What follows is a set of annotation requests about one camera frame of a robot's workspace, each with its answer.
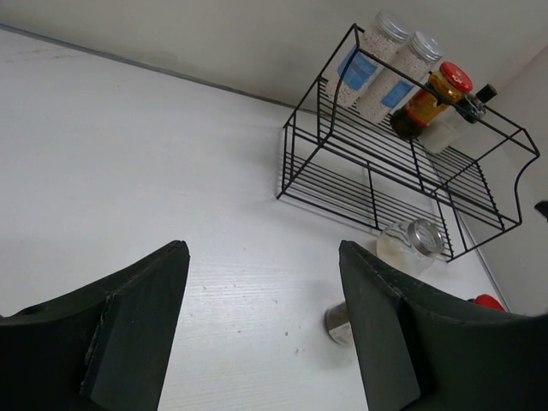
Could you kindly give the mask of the black cap white powder bottle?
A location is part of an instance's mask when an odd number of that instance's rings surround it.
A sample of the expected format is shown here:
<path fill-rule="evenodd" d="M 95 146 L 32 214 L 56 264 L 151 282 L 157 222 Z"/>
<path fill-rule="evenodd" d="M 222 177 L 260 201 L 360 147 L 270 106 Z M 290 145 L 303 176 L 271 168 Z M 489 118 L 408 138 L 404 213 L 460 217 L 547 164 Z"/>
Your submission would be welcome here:
<path fill-rule="evenodd" d="M 451 112 L 441 114 L 422 132 L 419 140 L 423 148 L 434 154 L 443 151 L 485 116 L 486 103 L 497 95 L 497 89 L 491 84 L 464 95 Z"/>

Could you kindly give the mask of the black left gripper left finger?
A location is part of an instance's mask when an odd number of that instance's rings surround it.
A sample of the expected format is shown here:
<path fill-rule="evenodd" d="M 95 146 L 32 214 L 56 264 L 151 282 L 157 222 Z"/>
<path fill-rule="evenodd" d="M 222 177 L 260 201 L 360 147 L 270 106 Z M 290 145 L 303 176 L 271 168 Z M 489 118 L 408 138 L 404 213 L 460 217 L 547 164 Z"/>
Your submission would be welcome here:
<path fill-rule="evenodd" d="M 185 241 L 1 319 L 3 410 L 156 410 L 188 280 Z"/>

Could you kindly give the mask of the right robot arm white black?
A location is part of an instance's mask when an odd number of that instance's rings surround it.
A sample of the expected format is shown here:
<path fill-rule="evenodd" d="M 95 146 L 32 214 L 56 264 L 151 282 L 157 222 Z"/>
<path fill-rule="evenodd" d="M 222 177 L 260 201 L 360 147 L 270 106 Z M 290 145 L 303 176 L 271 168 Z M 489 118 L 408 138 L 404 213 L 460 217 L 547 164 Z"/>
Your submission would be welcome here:
<path fill-rule="evenodd" d="M 548 220 L 548 201 L 541 200 L 535 204 L 534 209 L 545 219 Z"/>

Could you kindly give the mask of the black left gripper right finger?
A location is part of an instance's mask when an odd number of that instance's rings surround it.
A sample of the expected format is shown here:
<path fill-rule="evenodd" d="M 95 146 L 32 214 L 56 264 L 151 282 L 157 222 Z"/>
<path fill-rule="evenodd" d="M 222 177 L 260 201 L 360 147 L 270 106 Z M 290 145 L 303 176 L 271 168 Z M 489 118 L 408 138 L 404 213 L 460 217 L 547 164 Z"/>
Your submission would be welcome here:
<path fill-rule="evenodd" d="M 369 409 L 546 409 L 545 315 L 465 301 L 353 241 L 338 251 Z"/>

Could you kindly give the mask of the tall jar blue label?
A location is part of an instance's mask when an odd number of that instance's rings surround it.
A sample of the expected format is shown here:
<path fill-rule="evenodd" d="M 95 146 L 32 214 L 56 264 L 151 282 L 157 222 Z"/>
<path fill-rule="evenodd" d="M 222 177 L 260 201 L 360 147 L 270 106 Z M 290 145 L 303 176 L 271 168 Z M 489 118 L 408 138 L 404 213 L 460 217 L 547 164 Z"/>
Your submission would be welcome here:
<path fill-rule="evenodd" d="M 414 81 L 422 80 L 442 58 L 436 39 L 416 31 L 390 62 L 395 70 Z M 413 90 L 415 84 L 385 68 L 358 99 L 356 109 L 369 122 L 379 123 Z"/>
<path fill-rule="evenodd" d="M 355 45 L 341 61 L 325 90 L 339 107 L 348 108 L 379 76 L 384 65 L 360 51 L 388 63 L 410 35 L 403 21 L 394 13 L 380 10 L 373 22 L 359 34 Z"/>

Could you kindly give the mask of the red lid dark sauce jar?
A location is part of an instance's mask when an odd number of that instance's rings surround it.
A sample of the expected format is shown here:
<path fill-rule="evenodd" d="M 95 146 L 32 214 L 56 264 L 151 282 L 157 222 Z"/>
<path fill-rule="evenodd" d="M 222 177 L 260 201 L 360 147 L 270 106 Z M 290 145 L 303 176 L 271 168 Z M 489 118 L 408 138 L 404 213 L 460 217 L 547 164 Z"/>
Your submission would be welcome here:
<path fill-rule="evenodd" d="M 427 82 L 391 118 L 394 133 L 403 140 L 418 139 L 443 111 L 473 90 L 469 75 L 451 62 L 443 62 Z"/>

